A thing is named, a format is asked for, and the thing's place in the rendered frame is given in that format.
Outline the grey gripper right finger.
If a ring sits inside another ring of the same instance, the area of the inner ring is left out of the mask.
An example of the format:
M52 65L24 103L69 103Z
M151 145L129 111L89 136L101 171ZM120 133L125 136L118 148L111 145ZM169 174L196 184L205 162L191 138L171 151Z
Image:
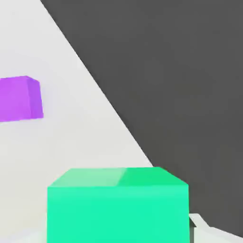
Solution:
M191 213L190 218L190 243L243 243L243 238L210 227L200 214Z

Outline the small purple cube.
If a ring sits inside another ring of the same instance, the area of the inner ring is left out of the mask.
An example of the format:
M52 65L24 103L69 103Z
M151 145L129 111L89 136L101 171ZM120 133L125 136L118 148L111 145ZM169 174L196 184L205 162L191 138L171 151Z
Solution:
M29 76L0 78L0 122L43 117L39 81Z

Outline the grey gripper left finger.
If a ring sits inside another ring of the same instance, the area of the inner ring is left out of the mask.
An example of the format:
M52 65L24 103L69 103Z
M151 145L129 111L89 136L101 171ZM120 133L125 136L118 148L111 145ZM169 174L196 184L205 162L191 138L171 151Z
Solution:
M47 234L45 229L36 229L19 236L13 240L13 243L47 243Z

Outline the small green cube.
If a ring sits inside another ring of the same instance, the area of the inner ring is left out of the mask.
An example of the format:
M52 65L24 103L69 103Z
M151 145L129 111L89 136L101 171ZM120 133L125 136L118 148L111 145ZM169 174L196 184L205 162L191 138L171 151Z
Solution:
M47 243L190 243L188 184L159 167L72 168L47 188Z

